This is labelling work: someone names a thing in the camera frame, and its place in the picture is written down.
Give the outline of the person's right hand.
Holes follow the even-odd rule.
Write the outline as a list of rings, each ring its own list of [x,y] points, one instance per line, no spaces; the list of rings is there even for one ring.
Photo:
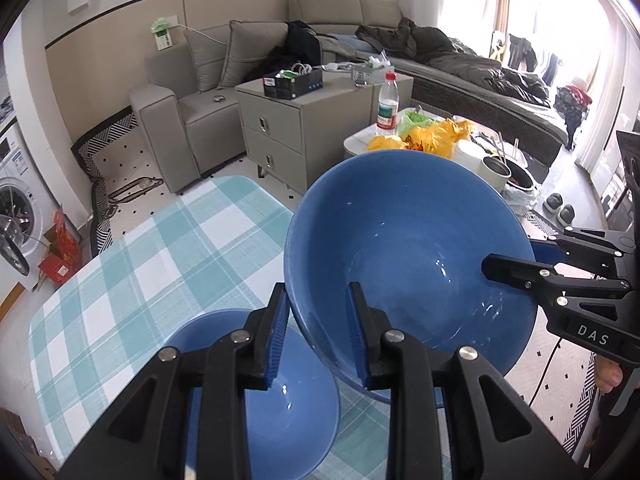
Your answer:
[[[596,376],[594,381],[602,393],[610,393],[623,382],[624,374],[620,364],[605,358],[596,356]]]

